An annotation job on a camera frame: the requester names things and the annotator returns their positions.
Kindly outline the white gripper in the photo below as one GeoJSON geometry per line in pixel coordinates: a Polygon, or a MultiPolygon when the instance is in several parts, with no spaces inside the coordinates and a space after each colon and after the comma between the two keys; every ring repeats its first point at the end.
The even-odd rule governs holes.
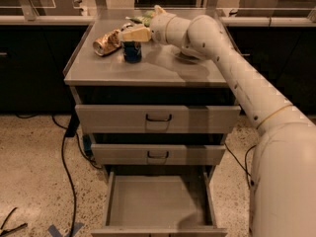
{"type": "Polygon", "coordinates": [[[118,39],[147,42],[152,38],[157,43],[181,47],[191,21],[166,13],[159,5],[154,6],[154,11],[156,16],[150,22],[150,30],[142,25],[133,26],[119,32],[118,39]]]}

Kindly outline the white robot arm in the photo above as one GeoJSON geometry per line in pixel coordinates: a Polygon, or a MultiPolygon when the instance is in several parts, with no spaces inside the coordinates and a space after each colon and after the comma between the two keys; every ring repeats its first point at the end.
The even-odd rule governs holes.
{"type": "Polygon", "coordinates": [[[249,236],[316,237],[316,125],[234,48],[219,20],[154,10],[148,27],[138,24],[118,38],[154,40],[212,60],[261,136],[251,169],[249,236]]]}

